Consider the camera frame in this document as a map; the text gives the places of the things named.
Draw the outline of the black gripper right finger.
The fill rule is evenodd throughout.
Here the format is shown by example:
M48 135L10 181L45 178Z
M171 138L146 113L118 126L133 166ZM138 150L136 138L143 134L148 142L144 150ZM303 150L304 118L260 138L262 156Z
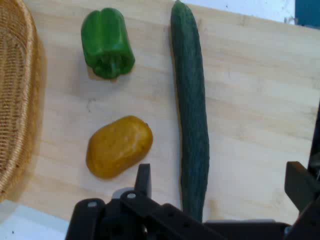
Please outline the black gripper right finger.
M286 240L320 238L320 182L298 161L286 164L284 190L299 211Z

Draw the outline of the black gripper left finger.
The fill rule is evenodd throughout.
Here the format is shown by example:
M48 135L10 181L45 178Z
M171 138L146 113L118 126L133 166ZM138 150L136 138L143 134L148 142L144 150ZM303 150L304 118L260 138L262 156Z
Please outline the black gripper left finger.
M133 189L105 203L79 201L73 210L67 240L220 240L221 234L171 204L151 199L151 166L140 164Z

